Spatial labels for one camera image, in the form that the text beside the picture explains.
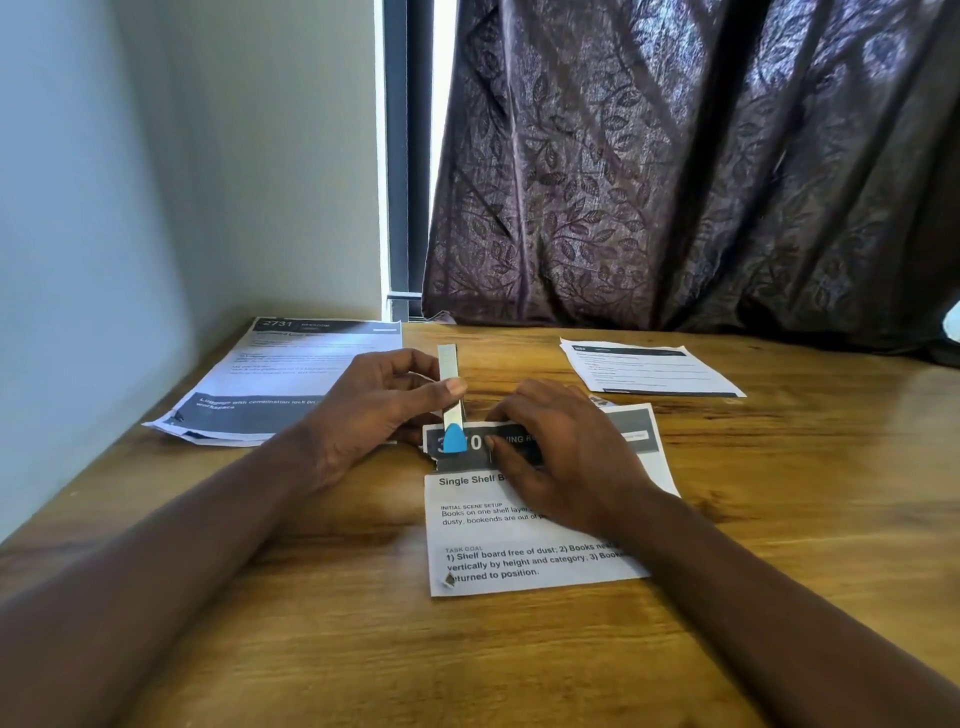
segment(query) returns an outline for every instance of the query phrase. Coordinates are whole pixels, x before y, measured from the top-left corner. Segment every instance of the wood grain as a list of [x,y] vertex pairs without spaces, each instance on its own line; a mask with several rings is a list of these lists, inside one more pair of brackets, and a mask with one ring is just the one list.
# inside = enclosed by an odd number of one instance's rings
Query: wood grain
[[[610,399],[654,404],[687,501],[960,681],[960,372],[741,337],[404,329],[428,352],[458,345],[473,420],[528,376],[578,381],[561,335],[686,344],[742,388],[745,400]],[[240,454],[132,428],[4,544],[0,590]],[[762,724],[649,581],[431,600],[430,469],[412,449],[383,448],[306,502],[161,660],[125,724]]]

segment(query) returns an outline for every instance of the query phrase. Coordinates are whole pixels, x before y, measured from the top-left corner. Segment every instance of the fingernail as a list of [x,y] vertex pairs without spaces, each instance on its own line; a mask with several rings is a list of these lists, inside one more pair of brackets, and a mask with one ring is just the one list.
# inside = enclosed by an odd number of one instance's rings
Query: fingernail
[[446,381],[446,391],[449,392],[454,397],[462,397],[467,390],[467,383],[460,379],[458,376],[455,376],[453,379],[448,379]]

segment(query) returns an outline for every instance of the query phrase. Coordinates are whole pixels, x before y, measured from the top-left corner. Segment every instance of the person's left arm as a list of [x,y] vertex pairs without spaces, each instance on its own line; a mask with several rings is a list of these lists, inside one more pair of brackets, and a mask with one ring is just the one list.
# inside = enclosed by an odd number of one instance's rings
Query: person's left arm
[[291,505],[463,396],[416,350],[356,357],[301,423],[27,591],[0,603],[0,705],[10,726],[100,724]]

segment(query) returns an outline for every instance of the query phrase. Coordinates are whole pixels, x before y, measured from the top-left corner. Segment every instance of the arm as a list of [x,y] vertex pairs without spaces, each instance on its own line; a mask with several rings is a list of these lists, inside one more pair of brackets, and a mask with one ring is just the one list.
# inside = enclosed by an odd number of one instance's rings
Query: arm
[[99,724],[250,558],[290,506],[466,390],[403,350],[354,359],[300,424],[55,576],[0,604],[0,705],[10,726]]
[[540,445],[543,471],[505,440],[491,442],[530,507],[634,555],[779,722],[960,725],[953,684],[653,485],[578,390],[523,382],[489,419],[520,422]]

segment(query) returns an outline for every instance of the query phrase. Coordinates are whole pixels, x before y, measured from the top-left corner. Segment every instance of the person's left hand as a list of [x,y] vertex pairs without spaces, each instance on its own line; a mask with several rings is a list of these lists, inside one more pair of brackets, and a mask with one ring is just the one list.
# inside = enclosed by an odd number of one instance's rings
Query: person's left hand
[[332,485],[386,440],[419,446],[422,428],[441,421],[467,390],[460,378],[437,381],[440,363],[416,349],[355,356],[302,425],[318,454],[319,485]]

